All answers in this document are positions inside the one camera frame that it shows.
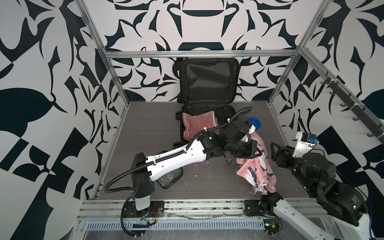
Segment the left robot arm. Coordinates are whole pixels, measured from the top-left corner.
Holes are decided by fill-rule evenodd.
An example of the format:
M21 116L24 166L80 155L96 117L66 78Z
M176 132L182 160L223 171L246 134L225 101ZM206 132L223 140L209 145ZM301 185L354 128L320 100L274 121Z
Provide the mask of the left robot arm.
M130 191L132 196L124 202L120 223L123 232L130 237L139 237L143 231L129 231L124 225L124 214L129 209L129 203L134 204L134 216L145 223L144 228L156 224L149 222L151 216L151 194L155 192L154 182L164 175L183 168L187 165L200 163L225 154L229 165L232 159L251 159L255 156L257 141L251 135L257 130L253 118L243 122L240 117L250 113L253 107L245 107L227 119L224 124L210 129L204 128L196 133L188 144L171 151L145 156L144 153L135 155L130 170L118 175L104 186L105 193Z

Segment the red white striped shirt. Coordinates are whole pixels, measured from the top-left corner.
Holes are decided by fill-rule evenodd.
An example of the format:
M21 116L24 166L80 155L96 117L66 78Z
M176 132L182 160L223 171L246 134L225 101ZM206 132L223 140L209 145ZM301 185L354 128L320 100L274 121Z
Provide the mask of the red white striped shirt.
M214 111L209 111L196 116L182 113L182 120L185 127L183 138L186 141L190 141L199 131L218 126L218 120Z

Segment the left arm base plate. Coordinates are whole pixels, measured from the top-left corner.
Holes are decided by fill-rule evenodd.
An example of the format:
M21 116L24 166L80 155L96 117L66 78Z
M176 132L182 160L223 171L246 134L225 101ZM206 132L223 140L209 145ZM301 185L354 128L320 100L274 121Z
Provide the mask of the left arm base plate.
M159 214L164 213L165 202L164 201L151 201L148 208L144 210L137 210L135 201L129 201L123 205L122 216L123 218L140 218L151 217L154 218Z

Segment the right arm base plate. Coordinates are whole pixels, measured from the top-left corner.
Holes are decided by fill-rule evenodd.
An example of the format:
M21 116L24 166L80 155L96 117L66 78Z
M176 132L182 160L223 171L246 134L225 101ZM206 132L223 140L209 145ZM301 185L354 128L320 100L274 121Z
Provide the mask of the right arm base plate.
M245 200L244 214L246 216L266 216L270 215L270 205L263 200Z

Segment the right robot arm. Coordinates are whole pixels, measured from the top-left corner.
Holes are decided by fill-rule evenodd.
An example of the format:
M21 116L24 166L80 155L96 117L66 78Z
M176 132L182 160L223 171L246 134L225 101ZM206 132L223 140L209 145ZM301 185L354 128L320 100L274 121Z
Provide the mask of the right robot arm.
M337 167L320 153L308 151L294 157L292 147L271 143L272 160L288 169L310 198L316 200L337 224L342 240L373 240L369 207L356 188L336 180ZM283 219L308 240L335 240L293 208L277 192L261 197L261 208Z

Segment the blue lid plastic jar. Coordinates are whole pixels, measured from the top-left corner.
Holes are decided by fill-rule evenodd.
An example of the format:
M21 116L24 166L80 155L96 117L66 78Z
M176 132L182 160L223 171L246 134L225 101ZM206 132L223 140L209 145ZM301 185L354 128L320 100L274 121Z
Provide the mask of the blue lid plastic jar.
M261 122L257 118L248 118L247 121L252 125L250 128L250 134L256 132L261 127Z

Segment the clear toiletry pouch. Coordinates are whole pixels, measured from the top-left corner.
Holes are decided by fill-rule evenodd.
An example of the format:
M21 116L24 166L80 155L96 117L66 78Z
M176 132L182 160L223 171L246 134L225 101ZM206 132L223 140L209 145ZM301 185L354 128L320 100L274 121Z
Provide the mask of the clear toiletry pouch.
M184 171L182 168L178 168L173 170L163 176L161 176L157 182L164 189L169 189L172 185L174 185L179 179L182 178Z

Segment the pink patterned shorts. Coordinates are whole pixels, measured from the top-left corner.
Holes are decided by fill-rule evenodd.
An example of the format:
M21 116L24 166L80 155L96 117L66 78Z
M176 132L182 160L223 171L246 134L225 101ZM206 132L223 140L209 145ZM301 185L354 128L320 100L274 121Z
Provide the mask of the pink patterned shorts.
M251 134L257 142L254 157L251 159L237 158L240 168L237 175L244 178L253 187L252 194L260 192L262 195L276 192L277 177L270 165L270 158L262 138L256 133Z

